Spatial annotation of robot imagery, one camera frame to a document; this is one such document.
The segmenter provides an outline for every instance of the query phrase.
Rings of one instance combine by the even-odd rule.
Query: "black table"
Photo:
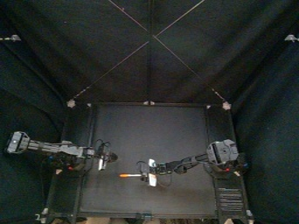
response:
[[[117,161],[97,171],[93,163],[85,175],[55,175],[48,207],[51,215],[156,218],[201,218],[224,221],[225,215],[244,218],[247,210],[243,179],[217,181],[203,165],[183,175],[172,175],[169,187],[151,187],[139,178],[119,178],[121,172],[136,173],[136,162],[181,160],[205,152],[207,146],[224,139],[235,140],[229,112],[207,105],[117,105],[69,112],[63,139],[87,146],[97,139],[111,142]],[[171,176],[159,176],[163,185]],[[244,206],[239,213],[220,209],[219,191],[237,189]]]

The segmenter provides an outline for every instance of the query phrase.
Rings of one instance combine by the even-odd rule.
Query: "black curtain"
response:
[[[252,73],[233,104],[239,148],[251,163],[249,208],[263,223],[299,223],[298,61],[299,43],[283,42]]]
[[[0,20],[0,37],[11,37],[11,27]],[[64,100],[47,71],[24,42],[0,42],[0,222],[29,220],[43,209],[47,167],[40,156],[7,156],[3,152],[12,132],[32,139],[57,142],[64,122]]]

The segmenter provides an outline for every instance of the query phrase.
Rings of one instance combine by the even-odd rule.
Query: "orange object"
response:
[[[132,177],[141,177],[141,174],[128,174],[128,173],[121,173],[119,174],[120,178],[132,178]]]
[[[127,177],[128,177],[128,174],[121,173],[121,174],[119,174],[119,177],[120,177],[120,178],[127,178]]]

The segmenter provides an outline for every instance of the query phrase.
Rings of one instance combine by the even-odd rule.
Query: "wire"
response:
[[[171,23],[171,24],[168,24],[167,26],[165,26],[165,28],[155,35],[156,37],[160,35],[160,34],[163,34],[163,32],[165,31],[165,30],[168,30],[169,28],[171,28],[171,26],[179,21],[179,20],[181,20],[181,18],[187,15],[187,14],[189,14],[191,13],[191,11],[204,2],[205,0],[201,0],[199,3],[196,3],[192,7],[191,7],[191,9],[189,10],[187,10],[183,14],[181,14],[181,16],[179,16],[175,20],[173,20],[173,22]]]
[[[97,77],[97,79],[72,97],[72,100],[77,99],[83,93],[91,89],[91,87],[99,82],[100,79],[103,79],[121,64],[124,61],[127,61],[135,54],[139,52],[140,49],[144,48],[144,46],[149,43],[149,41],[144,42],[117,63],[116,65],[101,75]]]
[[[133,22],[147,31],[147,29],[141,26],[141,24],[125,13],[125,10],[124,10],[124,8],[121,9],[117,5],[116,5],[116,3],[113,3],[111,0],[108,0],[115,6],[116,6],[116,8],[133,20]]]
[[[111,142],[104,142],[103,144],[104,144],[104,146],[107,146],[107,147],[111,146]]]
[[[97,141],[100,141],[101,144],[104,143],[104,141],[99,138],[93,144],[96,144]]]
[[[191,158],[200,158],[200,157],[203,157],[203,156],[208,156],[208,154],[204,153],[204,154],[200,154],[200,155],[195,155],[195,156],[191,156]]]
[[[173,182],[173,174],[171,173],[171,175],[169,175],[169,183],[167,184],[167,185],[163,185],[160,182],[159,182],[159,180],[157,180],[157,178],[156,178],[156,183],[157,183],[157,185],[159,186],[161,186],[161,187],[168,187],[168,186],[171,186],[171,184],[172,184],[172,182]]]
[[[145,164],[145,161],[137,161],[137,162],[135,163],[135,168],[136,168],[136,170],[140,172],[140,171],[141,171],[141,167],[139,167],[139,164]]]
[[[192,74],[195,74],[195,76],[204,81],[204,79],[200,77],[200,75],[192,70],[192,68],[187,65],[187,63],[183,61],[183,59],[175,54],[175,52],[171,50],[169,47],[167,47],[167,45],[164,44],[164,42],[156,37],[153,36],[153,38],[156,39],[156,41],[163,45],[163,47],[168,50],[168,52],[172,54],[172,56],[181,62],[181,64],[188,68],[188,70],[192,72]],[[215,88],[209,85],[209,84],[204,84],[204,86],[207,88],[209,88],[209,90],[213,92],[213,94],[225,102],[227,100],[224,99],[224,97],[220,95],[220,93],[215,90]]]

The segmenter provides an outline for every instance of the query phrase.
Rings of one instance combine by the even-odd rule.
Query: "black fabric wall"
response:
[[[112,2],[120,9],[108,0],[0,1],[0,11],[68,100],[97,81],[79,102],[221,103],[211,88],[229,101],[273,45],[284,41],[299,11],[298,0]],[[203,2],[159,35],[196,74],[124,14],[148,28],[149,2],[153,35]],[[151,47],[108,73],[149,40]]]
[[[298,61],[299,43],[277,45],[233,104],[249,208],[263,223],[299,223]]]
[[[13,32],[0,20],[0,36]],[[17,130],[32,139],[60,141],[65,107],[25,43],[0,43],[0,222],[31,219],[43,209],[41,158],[7,157],[3,148]]]

